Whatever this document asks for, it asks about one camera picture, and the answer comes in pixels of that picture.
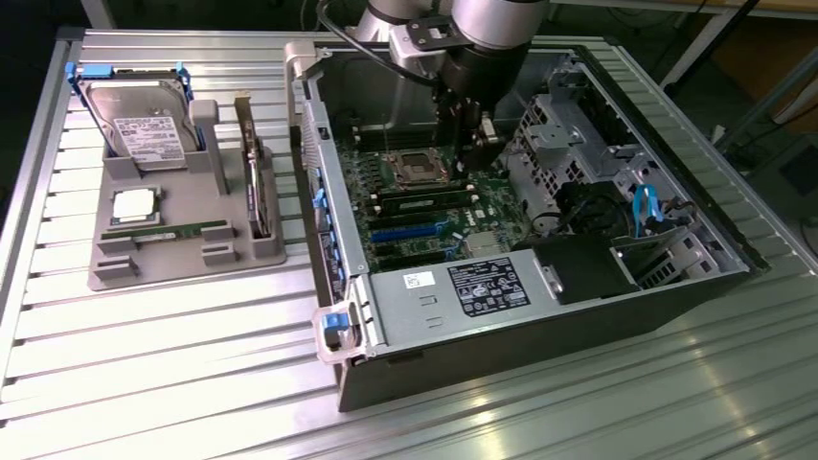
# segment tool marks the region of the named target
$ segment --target gray parts tray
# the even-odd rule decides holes
[[[88,273],[88,286],[94,290],[126,288],[285,262],[287,253],[275,174],[270,150],[265,149],[265,152],[262,175],[273,232],[271,237],[265,239],[255,239],[250,229],[239,149],[218,151],[225,163],[229,195],[219,194],[210,162],[205,163],[203,168],[194,168],[191,154],[187,155],[191,166],[187,170],[150,172],[143,177],[131,176],[118,180],[111,178],[110,173],[122,171],[119,163],[131,159],[104,160],[106,173]],[[103,240],[104,233],[139,230],[139,227],[132,225],[123,226],[122,229],[111,227],[111,217],[114,193],[142,188],[162,190],[158,211],[163,226],[190,226],[217,221],[225,221],[227,224],[207,227],[198,237],[172,241],[138,242],[134,238]]]

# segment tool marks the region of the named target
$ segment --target floor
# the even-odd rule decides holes
[[[217,2],[217,0],[132,0],[108,2],[119,27],[126,29],[222,29],[222,30],[298,30],[299,2],[282,0]],[[333,12],[339,22],[351,24],[363,11],[363,2],[337,3]],[[52,38],[59,25],[86,27],[78,0],[7,1],[0,7],[4,22],[0,34],[12,46],[0,54],[4,67],[15,69],[3,75],[4,86],[14,87],[0,109],[0,199],[6,206],[14,187],[28,129],[40,95]],[[543,23],[543,35],[603,35],[616,39],[661,79],[688,46],[685,28],[677,30],[678,14],[666,11],[633,11],[593,7],[565,7],[554,23]],[[313,28],[315,14],[311,5],[305,11],[306,27]],[[709,134],[718,124],[729,126],[752,107],[753,102],[730,78],[709,63],[690,80],[677,97],[677,103],[696,125]],[[768,120],[748,132],[746,142],[773,123]],[[793,142],[781,130],[746,149],[737,166],[757,163],[781,146]]]

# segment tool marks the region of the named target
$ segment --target hard drive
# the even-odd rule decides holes
[[[188,117],[194,95],[182,64],[167,71],[86,64],[78,74],[70,62],[66,71],[106,137],[108,155],[131,156],[147,172],[184,168],[184,152],[202,150],[203,142]]]

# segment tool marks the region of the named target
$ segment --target green circuit board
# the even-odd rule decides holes
[[[435,159],[434,167],[422,154]],[[482,232],[494,233],[498,244],[490,250],[507,252],[529,233],[530,220],[509,180],[495,171],[471,172],[469,178],[453,179],[443,166],[451,164],[453,157],[454,152],[449,147],[366,152],[341,149],[350,202],[373,272],[475,257],[481,254],[470,251],[466,241],[470,235],[481,233],[485,236]],[[423,162],[421,166],[413,164],[418,158]],[[379,203],[374,196],[406,193],[429,194],[434,198],[446,196],[443,207],[449,209],[435,209],[433,200],[427,201],[427,195],[423,195],[411,204],[411,209],[402,209],[401,206],[410,204],[403,203],[389,209],[398,215],[385,217],[383,210],[379,212],[377,206],[381,204],[386,208],[389,200]],[[405,224],[385,228],[386,221]],[[437,224],[437,233],[397,241],[373,241],[377,233],[418,228],[418,222],[427,222],[427,226]]]

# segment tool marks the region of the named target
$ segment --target motherboard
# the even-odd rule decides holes
[[[505,253],[530,232],[502,170],[457,177],[451,147],[339,154],[373,272]]]

